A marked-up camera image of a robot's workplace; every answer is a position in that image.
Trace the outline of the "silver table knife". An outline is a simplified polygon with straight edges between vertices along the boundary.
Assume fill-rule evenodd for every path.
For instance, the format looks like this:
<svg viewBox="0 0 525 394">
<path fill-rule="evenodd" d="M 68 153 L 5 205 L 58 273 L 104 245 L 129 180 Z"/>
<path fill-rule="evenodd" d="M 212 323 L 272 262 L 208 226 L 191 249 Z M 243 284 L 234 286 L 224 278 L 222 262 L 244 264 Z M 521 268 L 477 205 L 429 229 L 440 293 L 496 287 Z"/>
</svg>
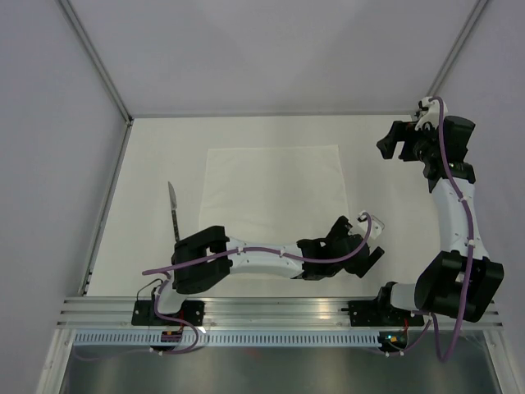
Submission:
<svg viewBox="0 0 525 394">
<path fill-rule="evenodd" d="M 176 192 L 173 187 L 173 185 L 170 182 L 167 182 L 168 186 L 168 193 L 169 193 L 169 200 L 170 200 L 170 206 L 171 206 L 171 220 L 172 220 L 172 227 L 175 237 L 175 243 L 180 241 L 180 230 L 178 225 L 178 219 L 177 219 L 177 201 L 176 201 Z"/>
</svg>

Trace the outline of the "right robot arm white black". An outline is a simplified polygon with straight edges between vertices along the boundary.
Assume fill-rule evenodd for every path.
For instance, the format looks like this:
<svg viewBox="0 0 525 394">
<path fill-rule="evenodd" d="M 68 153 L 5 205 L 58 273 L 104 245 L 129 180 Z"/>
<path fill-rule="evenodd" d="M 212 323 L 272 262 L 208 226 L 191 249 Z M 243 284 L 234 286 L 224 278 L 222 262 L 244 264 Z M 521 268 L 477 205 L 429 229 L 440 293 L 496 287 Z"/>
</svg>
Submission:
<svg viewBox="0 0 525 394">
<path fill-rule="evenodd" d="M 374 313 L 384 324 L 395 323 L 410 307 L 456 318 L 461 305 L 464 320 L 476 323 L 504 279 L 502 264 L 490 259 L 477 228 L 476 177 L 464 160 L 474 129 L 472 121 L 456 116 L 445 117 L 442 131 L 431 124 L 417 130 L 413 121 L 394 121 L 377 142 L 384 159 L 393 158 L 397 144 L 402 144 L 399 159 L 424 164 L 441 245 L 413 285 L 394 284 L 391 295 L 376 301 Z"/>
</svg>

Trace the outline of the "left side aluminium rail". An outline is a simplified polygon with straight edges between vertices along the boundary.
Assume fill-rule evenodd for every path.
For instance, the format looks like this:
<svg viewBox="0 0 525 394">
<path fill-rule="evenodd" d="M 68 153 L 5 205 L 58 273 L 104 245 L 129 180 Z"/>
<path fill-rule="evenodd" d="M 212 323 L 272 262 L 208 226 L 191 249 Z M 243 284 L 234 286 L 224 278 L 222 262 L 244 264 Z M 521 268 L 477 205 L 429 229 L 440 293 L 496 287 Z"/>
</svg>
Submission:
<svg viewBox="0 0 525 394">
<path fill-rule="evenodd" d="M 130 117 L 125 122 L 125 129 L 123 131 L 121 141 L 118 145 L 116 157 L 114 158 L 114 160 L 112 161 L 112 165 L 110 166 L 107 185 L 105 186 L 103 192 L 102 203 L 98 212 L 93 234 L 89 242 L 89 248 L 87 250 L 86 259 L 84 262 L 82 277 L 80 279 L 78 290 L 76 292 L 78 296 L 85 296 L 87 294 L 87 288 L 89 287 L 89 281 L 92 275 L 94 264 L 96 262 L 99 244 L 103 236 L 105 222 L 107 220 L 107 215 L 111 207 L 112 196 L 114 195 L 114 190 L 116 188 L 116 184 L 120 174 L 121 165 L 126 154 L 126 147 L 128 145 L 134 120 L 135 119 L 133 117 Z"/>
</svg>

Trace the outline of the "left aluminium frame post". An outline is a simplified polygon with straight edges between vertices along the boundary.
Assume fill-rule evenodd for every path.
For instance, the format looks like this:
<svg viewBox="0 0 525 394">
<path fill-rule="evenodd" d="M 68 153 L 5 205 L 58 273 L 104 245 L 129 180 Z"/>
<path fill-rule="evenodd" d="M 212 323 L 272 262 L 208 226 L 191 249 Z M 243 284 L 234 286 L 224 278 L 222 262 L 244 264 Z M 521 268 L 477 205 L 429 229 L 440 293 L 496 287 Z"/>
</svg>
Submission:
<svg viewBox="0 0 525 394">
<path fill-rule="evenodd" d="M 75 7 L 69 0 L 57 0 L 56 4 L 71 26 L 76 38 L 79 40 L 80 46 L 84 50 L 87 58 L 96 71 L 98 78 L 101 80 L 103 87 L 107 91 L 111 101 L 116 106 L 125 124 L 129 126 L 133 121 L 133 117 L 125 105 L 120 93 L 118 92 L 118 89 L 114 84 L 109 72 L 107 71 L 102 58 L 98 54 L 97 49 L 89 37 L 89 33 L 87 29 L 85 29 L 84 24 L 81 21 Z"/>
</svg>

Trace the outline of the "white cloth napkin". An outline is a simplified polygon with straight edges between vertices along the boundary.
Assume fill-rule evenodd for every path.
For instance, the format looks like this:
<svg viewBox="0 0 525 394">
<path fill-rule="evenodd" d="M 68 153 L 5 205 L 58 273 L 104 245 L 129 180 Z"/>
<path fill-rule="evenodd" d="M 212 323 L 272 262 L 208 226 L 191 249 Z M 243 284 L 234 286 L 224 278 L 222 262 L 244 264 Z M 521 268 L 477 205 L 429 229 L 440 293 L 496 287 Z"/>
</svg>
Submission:
<svg viewBox="0 0 525 394">
<path fill-rule="evenodd" d="M 326 236 L 341 216 L 349 205 L 335 145 L 208 150 L 202 229 L 287 245 Z"/>
</svg>

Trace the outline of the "aluminium frame post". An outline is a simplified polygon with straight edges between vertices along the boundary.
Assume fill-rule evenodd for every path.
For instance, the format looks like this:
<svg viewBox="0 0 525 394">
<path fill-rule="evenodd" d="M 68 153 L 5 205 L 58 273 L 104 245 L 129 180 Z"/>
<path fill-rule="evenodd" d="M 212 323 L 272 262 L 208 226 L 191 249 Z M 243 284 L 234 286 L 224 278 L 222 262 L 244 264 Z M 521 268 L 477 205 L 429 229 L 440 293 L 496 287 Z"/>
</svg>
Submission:
<svg viewBox="0 0 525 394">
<path fill-rule="evenodd" d="M 107 91 L 111 101 L 116 106 L 125 124 L 129 126 L 133 121 L 133 117 L 125 105 L 120 93 L 118 92 L 118 89 L 114 84 L 109 72 L 107 71 L 102 58 L 98 54 L 97 49 L 89 37 L 89 33 L 87 29 L 85 29 L 84 24 L 81 21 L 75 7 L 69 0 L 57 0 L 56 4 L 71 26 L 76 38 L 79 40 L 80 46 L 84 50 L 87 58 L 96 71 L 98 78 L 101 80 L 103 87 Z"/>
<path fill-rule="evenodd" d="M 426 96 L 438 94 L 446 82 L 449 74 L 454 68 L 455 63 L 458 61 L 461 52 L 465 45 L 472 37 L 474 30 L 477 28 L 480 20 L 484 16 L 486 9 L 491 4 L 490 0 L 476 0 L 473 4 L 471 11 L 463 23 L 457 37 L 455 38 L 449 52 L 447 53 L 444 61 L 441 63 L 438 72 L 432 80 L 430 87 L 427 90 Z"/>
</svg>

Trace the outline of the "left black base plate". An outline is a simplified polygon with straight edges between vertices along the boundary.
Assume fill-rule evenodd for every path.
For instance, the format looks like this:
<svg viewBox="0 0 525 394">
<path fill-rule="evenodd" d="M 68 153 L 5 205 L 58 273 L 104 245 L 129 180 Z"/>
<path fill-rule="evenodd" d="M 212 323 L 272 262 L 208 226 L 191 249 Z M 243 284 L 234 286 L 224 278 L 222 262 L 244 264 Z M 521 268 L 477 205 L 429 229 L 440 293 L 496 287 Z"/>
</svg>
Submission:
<svg viewBox="0 0 525 394">
<path fill-rule="evenodd" d="M 185 301 L 179 312 L 168 314 L 171 319 L 160 318 L 154 312 L 153 300 L 137 300 L 135 302 L 131 325 L 135 327 L 179 327 L 180 321 L 184 320 L 195 327 L 203 324 L 205 303 L 196 300 Z"/>
</svg>

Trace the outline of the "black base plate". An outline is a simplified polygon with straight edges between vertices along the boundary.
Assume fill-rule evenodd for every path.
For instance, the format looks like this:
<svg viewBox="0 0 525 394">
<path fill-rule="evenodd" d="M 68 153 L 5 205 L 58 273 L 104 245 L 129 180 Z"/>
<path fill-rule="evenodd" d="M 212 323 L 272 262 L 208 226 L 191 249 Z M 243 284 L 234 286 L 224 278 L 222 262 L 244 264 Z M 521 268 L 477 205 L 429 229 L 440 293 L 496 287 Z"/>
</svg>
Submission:
<svg viewBox="0 0 525 394">
<path fill-rule="evenodd" d="M 408 310 L 381 305 L 378 300 L 352 300 L 341 311 L 349 316 L 351 326 L 356 328 L 422 328 L 425 325 L 422 315 L 412 316 Z"/>
<path fill-rule="evenodd" d="M 195 327 L 203 324 L 205 303 L 196 300 L 185 301 L 179 312 L 168 314 L 171 319 L 160 318 L 154 312 L 153 300 L 137 300 L 135 302 L 131 325 L 135 327 L 179 327 L 180 321 L 184 320 Z"/>
</svg>

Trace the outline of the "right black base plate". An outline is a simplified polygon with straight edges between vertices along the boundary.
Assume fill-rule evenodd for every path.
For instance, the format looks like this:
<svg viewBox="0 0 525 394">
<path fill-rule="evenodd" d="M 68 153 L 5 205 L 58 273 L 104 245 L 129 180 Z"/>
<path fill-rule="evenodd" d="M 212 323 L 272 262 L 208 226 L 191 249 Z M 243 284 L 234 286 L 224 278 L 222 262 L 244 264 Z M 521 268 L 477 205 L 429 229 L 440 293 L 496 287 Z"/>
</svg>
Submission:
<svg viewBox="0 0 525 394">
<path fill-rule="evenodd" d="M 425 325 L 422 315 L 412 316 L 408 310 L 381 305 L 378 300 L 352 300 L 341 311 L 349 316 L 351 326 L 356 328 L 422 328 Z"/>
</svg>

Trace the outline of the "aluminium front rail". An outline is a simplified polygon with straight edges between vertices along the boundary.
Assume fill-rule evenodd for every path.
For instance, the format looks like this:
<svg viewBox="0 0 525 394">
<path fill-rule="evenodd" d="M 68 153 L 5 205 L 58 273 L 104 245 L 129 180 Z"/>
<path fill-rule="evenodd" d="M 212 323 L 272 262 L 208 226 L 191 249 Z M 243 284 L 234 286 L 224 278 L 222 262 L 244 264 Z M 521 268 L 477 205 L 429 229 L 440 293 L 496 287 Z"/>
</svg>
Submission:
<svg viewBox="0 0 525 394">
<path fill-rule="evenodd" d="M 351 327 L 349 298 L 204 297 L 203 325 L 227 329 L 344 330 Z M 134 297 L 70 297 L 57 316 L 59 328 L 131 328 Z"/>
</svg>

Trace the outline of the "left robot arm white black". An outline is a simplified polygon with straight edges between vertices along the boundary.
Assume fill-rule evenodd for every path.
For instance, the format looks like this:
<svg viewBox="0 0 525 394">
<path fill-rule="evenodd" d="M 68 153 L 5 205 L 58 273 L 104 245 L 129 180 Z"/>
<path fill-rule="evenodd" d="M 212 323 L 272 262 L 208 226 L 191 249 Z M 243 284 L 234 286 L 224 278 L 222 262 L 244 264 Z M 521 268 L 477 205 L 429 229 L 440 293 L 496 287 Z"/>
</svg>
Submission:
<svg viewBox="0 0 525 394">
<path fill-rule="evenodd" d="M 170 265 L 150 271 L 166 278 L 153 293 L 150 314 L 162 325 L 172 324 L 188 296 L 208 291 L 230 275 L 320 281 L 345 271 L 362 278 L 385 253 L 368 244 L 384 227 L 361 212 L 355 224 L 345 216 L 337 218 L 322 238 L 268 245 L 229 237 L 223 226 L 211 226 L 177 241 Z"/>
</svg>

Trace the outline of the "aluminium rail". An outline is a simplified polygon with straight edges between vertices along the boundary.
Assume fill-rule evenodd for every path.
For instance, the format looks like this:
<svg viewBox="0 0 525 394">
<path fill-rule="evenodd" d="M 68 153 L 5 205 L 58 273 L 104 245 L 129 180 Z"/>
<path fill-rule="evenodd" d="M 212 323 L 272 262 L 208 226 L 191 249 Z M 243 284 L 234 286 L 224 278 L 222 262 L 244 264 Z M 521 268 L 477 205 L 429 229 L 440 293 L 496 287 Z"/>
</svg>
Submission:
<svg viewBox="0 0 525 394">
<path fill-rule="evenodd" d="M 349 298 L 204 297 L 203 325 L 227 329 L 344 330 L 351 327 Z M 131 328 L 134 297 L 70 297 L 57 316 L 59 328 Z"/>
<path fill-rule="evenodd" d="M 116 157 L 114 158 L 114 160 L 112 161 L 112 165 L 110 166 L 107 185 L 105 186 L 103 192 L 102 203 L 98 212 L 93 234 L 89 242 L 89 248 L 87 250 L 86 259 L 84 262 L 82 277 L 80 279 L 78 290 L 76 292 L 78 296 L 85 296 L 87 294 L 87 288 L 89 287 L 89 281 L 92 275 L 94 264 L 96 262 L 99 244 L 103 236 L 105 222 L 107 220 L 107 215 L 111 207 L 112 196 L 114 195 L 114 190 L 116 188 L 116 184 L 120 174 L 121 165 L 126 154 L 126 147 L 128 145 L 134 120 L 135 119 L 133 117 L 130 117 L 125 122 L 125 129 L 123 131 L 121 141 L 118 145 Z"/>
</svg>

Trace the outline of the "right aluminium frame post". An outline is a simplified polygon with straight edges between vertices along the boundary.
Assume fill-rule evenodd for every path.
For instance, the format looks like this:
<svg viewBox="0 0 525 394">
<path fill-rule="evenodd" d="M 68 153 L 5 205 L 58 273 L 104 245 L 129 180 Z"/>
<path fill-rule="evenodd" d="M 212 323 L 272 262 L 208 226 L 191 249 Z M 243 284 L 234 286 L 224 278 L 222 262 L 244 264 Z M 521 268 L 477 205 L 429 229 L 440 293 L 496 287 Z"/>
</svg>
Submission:
<svg viewBox="0 0 525 394">
<path fill-rule="evenodd" d="M 457 37 L 455 38 L 449 52 L 447 53 L 444 61 L 441 63 L 438 72 L 432 80 L 430 87 L 427 90 L 426 96 L 438 94 L 446 82 L 449 74 L 454 68 L 455 63 L 458 61 L 461 52 L 465 45 L 472 37 L 474 30 L 477 28 L 480 20 L 484 16 L 486 9 L 491 4 L 490 0 L 476 0 L 473 4 L 471 11 L 463 23 Z"/>
</svg>

